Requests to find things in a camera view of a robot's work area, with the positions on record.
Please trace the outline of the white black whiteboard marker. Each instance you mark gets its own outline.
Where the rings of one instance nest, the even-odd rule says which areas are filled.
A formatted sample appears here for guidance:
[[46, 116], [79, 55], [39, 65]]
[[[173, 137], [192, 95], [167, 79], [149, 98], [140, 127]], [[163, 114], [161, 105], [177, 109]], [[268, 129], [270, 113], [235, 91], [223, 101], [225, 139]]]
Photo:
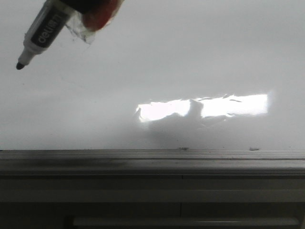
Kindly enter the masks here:
[[63, 29], [75, 10], [60, 0], [45, 1], [32, 25], [25, 34], [23, 52], [16, 69], [21, 70], [31, 60], [46, 51]]

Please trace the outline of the grey tray under whiteboard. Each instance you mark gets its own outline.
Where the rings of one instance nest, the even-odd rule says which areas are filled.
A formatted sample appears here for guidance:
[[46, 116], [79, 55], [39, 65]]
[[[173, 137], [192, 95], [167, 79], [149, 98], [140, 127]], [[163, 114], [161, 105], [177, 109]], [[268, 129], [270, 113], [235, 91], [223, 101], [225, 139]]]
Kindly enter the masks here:
[[302, 229], [305, 177], [256, 171], [11, 174], [3, 229]]

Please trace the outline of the white whiteboard with aluminium frame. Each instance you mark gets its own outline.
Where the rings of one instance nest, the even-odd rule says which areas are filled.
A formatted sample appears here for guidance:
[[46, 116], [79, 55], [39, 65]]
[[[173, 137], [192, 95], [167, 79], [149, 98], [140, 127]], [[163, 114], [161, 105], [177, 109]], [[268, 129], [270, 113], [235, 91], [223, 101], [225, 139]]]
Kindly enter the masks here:
[[15, 68], [41, 0], [0, 3], [0, 173], [305, 172], [302, 0], [126, 0]]

